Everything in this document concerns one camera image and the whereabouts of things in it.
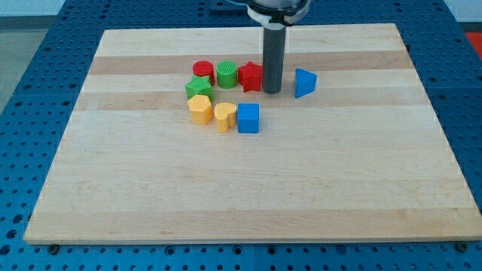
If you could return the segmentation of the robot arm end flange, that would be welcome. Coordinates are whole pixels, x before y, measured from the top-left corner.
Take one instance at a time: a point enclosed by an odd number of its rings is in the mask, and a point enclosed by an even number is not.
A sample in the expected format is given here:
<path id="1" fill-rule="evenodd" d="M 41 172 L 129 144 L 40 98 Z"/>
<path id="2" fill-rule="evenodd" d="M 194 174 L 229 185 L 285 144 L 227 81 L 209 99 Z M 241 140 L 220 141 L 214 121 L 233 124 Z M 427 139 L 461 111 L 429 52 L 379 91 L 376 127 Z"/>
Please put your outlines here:
<path id="1" fill-rule="evenodd" d="M 248 15 L 264 27 L 293 26 L 304 18 L 311 0 L 247 0 Z"/>

